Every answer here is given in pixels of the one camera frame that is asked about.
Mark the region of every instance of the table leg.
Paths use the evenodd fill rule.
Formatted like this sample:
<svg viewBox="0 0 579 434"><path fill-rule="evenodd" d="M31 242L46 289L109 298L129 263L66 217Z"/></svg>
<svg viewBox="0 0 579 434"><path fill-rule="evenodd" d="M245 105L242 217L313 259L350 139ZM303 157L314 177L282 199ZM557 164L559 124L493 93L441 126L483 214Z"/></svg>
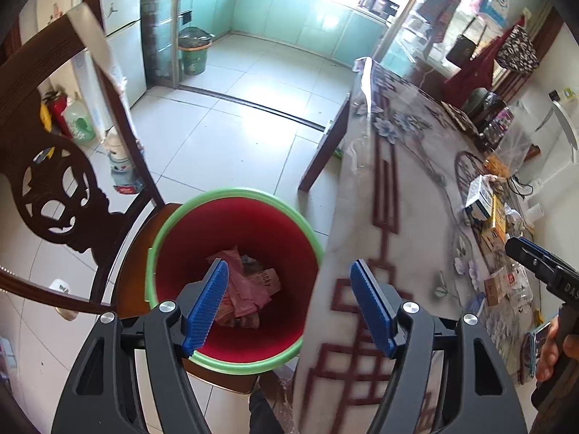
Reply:
<svg viewBox="0 0 579 434"><path fill-rule="evenodd" d="M328 160L332 157L334 150L338 148L338 145L344 138L346 134L346 129L348 127L348 114L350 112L350 95L346 97L340 111L332 124L330 130L322 137L316 154L312 158L308 169L302 176L302 180L299 183L297 189L304 192L309 192L312 184L320 175L324 166Z"/></svg>

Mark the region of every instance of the red bucket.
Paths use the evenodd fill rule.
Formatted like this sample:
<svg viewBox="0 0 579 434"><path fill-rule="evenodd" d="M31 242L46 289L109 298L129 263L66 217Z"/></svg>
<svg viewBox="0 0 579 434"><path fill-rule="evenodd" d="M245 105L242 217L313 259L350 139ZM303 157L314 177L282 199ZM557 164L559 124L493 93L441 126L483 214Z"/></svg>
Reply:
<svg viewBox="0 0 579 434"><path fill-rule="evenodd" d="M203 278L208 256L234 246L274 268L282 289L259 311L258 329L213 324L192 360L224 373L261 373L299 352L322 257L308 222L283 201L235 188L206 192L181 206L149 251L149 303L153 308L174 300L186 284Z"/></svg>

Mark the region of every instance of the dining table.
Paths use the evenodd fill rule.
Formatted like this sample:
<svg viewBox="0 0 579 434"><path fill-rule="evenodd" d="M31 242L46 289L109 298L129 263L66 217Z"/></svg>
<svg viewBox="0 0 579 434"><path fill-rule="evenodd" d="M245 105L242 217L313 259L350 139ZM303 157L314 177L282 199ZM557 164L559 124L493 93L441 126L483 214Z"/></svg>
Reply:
<svg viewBox="0 0 579 434"><path fill-rule="evenodd" d="M354 71L352 90L299 185L307 193L339 148L334 220L293 373L286 432L366 432L392 376L394 361L374 345L351 289L357 259L431 315L477 315L515 383L520 341L533 326L532 313L514 311L506 298L486 304L483 280L505 257L486 246L465 211L470 182L485 174L472 141L432 98L372 58L358 59ZM516 209L518 198L509 194ZM432 428L442 362L433 352L417 433Z"/></svg>

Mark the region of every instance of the green trash can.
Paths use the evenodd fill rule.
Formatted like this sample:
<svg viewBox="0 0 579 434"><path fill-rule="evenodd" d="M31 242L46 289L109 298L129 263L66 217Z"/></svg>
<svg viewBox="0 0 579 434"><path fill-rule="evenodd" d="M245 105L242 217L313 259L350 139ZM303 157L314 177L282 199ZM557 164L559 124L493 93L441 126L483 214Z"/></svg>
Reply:
<svg viewBox="0 0 579 434"><path fill-rule="evenodd" d="M186 75L199 75L205 71L207 49L214 37L199 27L186 27L179 33L179 50L182 51Z"/></svg>

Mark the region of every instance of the floor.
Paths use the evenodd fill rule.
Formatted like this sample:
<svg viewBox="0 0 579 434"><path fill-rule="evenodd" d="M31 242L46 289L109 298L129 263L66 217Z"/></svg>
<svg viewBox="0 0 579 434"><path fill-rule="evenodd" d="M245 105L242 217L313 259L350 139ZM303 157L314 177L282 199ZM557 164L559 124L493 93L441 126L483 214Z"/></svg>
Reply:
<svg viewBox="0 0 579 434"><path fill-rule="evenodd" d="M160 87L149 90L133 106L132 116L145 146L147 163L167 202L182 203L217 187L258 188L300 210L325 246L334 214L340 162L331 160L309 194L298 194L296 189L320 141L320 132L260 110ZM83 150L100 188L111 201L109 210L126 210L132 198L112 189L108 158L102 147L91 145ZM69 193L76 187L70 177L63 182ZM43 212L54 215L59 210L47 205ZM3 266L45 286L60 278L69 284L71 293L88 297L96 268L92 257L88 252L79 254L66 246L48 243L30 232L16 211L3 176L0 217ZM132 236L139 225L135 224ZM109 281L107 298L124 252L125 247ZM10 339L18 362L9 374L14 396L42 434L50 433L60 392L94 321L95 315L80 314L68 322L52 307L0 293L0 335ZM159 434L161 426L142 351L137 364L149 431ZM247 396L212 387L192 376L190 382L213 434L248 432Z"/></svg>
<svg viewBox="0 0 579 434"><path fill-rule="evenodd" d="M209 48L205 72L182 83L273 107L325 127L354 78L349 68L300 49L227 34Z"/></svg>

